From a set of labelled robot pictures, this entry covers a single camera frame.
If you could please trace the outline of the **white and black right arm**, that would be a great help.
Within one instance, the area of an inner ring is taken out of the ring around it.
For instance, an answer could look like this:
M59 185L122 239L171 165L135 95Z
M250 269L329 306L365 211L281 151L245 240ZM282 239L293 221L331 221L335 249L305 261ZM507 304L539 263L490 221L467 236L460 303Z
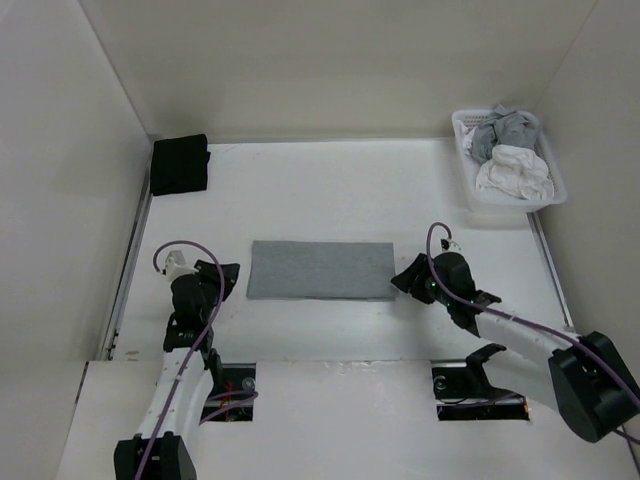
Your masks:
M461 254L421 253L391 283L424 304L443 305L456 326L485 341L465 359L471 393L529 397L590 443L638 415L639 386L606 335L562 333L498 311L501 298L476 287Z

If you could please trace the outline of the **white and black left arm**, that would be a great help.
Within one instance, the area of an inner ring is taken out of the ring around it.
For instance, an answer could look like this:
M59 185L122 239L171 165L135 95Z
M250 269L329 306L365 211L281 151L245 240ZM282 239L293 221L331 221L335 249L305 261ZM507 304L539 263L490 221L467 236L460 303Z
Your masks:
M153 398L134 436L117 443L118 479L195 479L189 452L207 399L224 387L220 356L212 346L211 316L231 294L237 263L199 260L190 267L179 251L162 273L170 282L173 312L163 339L163 363Z

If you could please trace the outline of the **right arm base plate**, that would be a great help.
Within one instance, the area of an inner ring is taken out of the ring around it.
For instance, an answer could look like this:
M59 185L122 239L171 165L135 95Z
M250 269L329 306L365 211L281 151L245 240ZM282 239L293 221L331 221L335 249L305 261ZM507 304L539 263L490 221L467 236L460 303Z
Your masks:
M431 372L440 421L530 420L524 396L490 385L466 364L435 364Z

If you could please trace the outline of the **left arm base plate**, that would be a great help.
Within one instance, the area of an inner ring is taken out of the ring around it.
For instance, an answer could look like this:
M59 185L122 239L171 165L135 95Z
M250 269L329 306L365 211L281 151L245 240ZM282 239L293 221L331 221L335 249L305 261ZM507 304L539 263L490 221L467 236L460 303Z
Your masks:
M253 420L256 364L224 364L220 381L214 384L203 412L202 422L250 422Z

